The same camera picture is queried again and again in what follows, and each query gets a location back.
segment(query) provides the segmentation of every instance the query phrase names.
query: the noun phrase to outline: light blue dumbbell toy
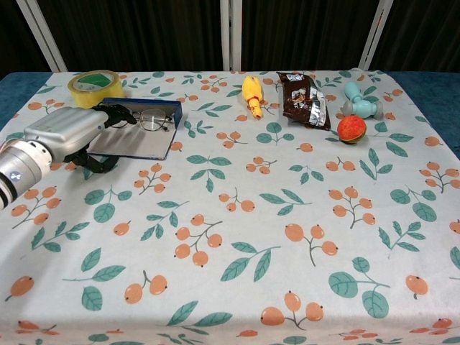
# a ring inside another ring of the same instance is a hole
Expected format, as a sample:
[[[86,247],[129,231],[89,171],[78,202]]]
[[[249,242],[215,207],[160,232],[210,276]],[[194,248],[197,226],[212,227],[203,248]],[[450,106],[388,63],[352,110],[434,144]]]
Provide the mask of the light blue dumbbell toy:
[[[345,85],[345,95],[349,101],[341,108],[344,115],[357,115],[363,119],[373,116],[376,119],[383,119],[383,104],[380,101],[371,103],[364,100],[358,84],[349,82]]]

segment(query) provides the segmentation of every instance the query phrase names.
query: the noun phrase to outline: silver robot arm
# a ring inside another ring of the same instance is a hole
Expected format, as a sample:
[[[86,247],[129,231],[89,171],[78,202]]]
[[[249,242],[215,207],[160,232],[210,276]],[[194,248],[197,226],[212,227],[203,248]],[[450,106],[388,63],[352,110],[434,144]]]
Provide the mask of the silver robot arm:
[[[109,171],[117,157],[101,163],[88,156],[91,140],[121,120],[135,124],[121,106],[93,109],[61,108],[24,129],[24,139],[6,142],[0,149],[0,210],[38,183],[54,162],[74,162],[95,173]]]

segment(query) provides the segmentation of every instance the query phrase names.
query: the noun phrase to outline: brown wrapper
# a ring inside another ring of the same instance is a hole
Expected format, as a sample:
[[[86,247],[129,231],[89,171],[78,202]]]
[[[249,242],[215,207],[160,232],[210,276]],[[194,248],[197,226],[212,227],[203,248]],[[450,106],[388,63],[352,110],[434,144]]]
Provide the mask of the brown wrapper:
[[[326,99],[313,79],[304,74],[277,74],[284,96],[282,114],[306,127],[331,129]]]

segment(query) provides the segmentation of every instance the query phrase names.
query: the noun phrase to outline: packing tape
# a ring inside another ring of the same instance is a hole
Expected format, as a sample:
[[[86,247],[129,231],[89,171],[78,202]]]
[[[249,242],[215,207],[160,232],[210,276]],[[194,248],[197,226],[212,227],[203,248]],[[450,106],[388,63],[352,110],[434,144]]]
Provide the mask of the packing tape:
[[[124,97],[120,78],[110,70],[92,70],[74,77],[67,85],[77,106],[89,109],[106,97]]]

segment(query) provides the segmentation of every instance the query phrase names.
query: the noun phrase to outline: rubber chicken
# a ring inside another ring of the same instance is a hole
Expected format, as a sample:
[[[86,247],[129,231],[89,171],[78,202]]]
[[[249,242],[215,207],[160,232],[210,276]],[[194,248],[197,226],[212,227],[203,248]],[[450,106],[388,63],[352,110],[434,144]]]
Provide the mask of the rubber chicken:
[[[262,87],[260,86],[259,79],[248,75],[243,81],[243,97],[249,104],[252,115],[256,119],[262,118],[262,110],[260,102],[262,100]]]

